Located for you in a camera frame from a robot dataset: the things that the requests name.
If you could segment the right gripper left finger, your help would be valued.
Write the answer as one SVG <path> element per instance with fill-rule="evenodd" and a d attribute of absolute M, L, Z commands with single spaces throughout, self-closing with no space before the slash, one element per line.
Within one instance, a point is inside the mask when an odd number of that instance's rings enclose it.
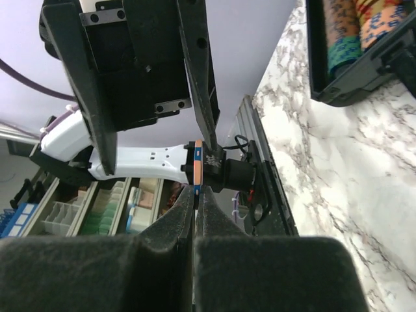
<path fill-rule="evenodd" d="M 2 311 L 191 311 L 194 194 L 139 234 L 1 241 Z"/>

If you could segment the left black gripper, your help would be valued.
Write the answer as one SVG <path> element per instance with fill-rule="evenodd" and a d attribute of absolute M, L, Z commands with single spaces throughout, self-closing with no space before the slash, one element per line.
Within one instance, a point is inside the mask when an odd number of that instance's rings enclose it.
<path fill-rule="evenodd" d="M 192 102 L 208 148 L 217 150 L 219 110 L 205 1 L 178 1 L 177 8 L 175 1 L 80 6 L 79 14 L 74 1 L 45 1 L 41 16 L 104 173 L 115 173 L 116 131 L 155 124 Z"/>

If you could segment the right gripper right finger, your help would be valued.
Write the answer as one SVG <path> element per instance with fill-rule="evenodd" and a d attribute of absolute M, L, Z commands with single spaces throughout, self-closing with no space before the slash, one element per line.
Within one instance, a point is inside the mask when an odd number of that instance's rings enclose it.
<path fill-rule="evenodd" d="M 211 189 L 199 198 L 195 250 L 198 311 L 367 311 L 352 257 L 329 237 L 243 232 Z"/>

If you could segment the grey purple poker chip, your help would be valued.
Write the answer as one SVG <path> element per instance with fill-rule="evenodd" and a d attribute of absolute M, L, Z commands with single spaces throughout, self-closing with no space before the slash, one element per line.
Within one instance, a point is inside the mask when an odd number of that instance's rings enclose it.
<path fill-rule="evenodd" d="M 203 185 L 203 142 L 195 141 L 194 144 L 194 167 L 193 167 L 193 187 L 194 195 L 199 196 Z"/>

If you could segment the black poker chip case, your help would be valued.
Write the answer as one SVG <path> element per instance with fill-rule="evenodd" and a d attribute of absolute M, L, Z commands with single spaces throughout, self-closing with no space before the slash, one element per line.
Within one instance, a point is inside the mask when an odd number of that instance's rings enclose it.
<path fill-rule="evenodd" d="M 346 107 L 392 78 L 415 94 L 414 1 L 306 1 L 311 98 Z"/>

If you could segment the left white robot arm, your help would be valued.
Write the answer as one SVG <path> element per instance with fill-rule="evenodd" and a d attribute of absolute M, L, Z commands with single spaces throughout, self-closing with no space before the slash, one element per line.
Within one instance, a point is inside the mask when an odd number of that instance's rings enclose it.
<path fill-rule="evenodd" d="M 76 104 L 44 130 L 31 161 L 79 186 L 154 177 L 248 192 L 255 166 L 228 159 L 204 1 L 44 1 L 40 34 L 64 65 Z M 202 138 L 185 145 L 120 147 L 118 133 L 193 108 Z"/>

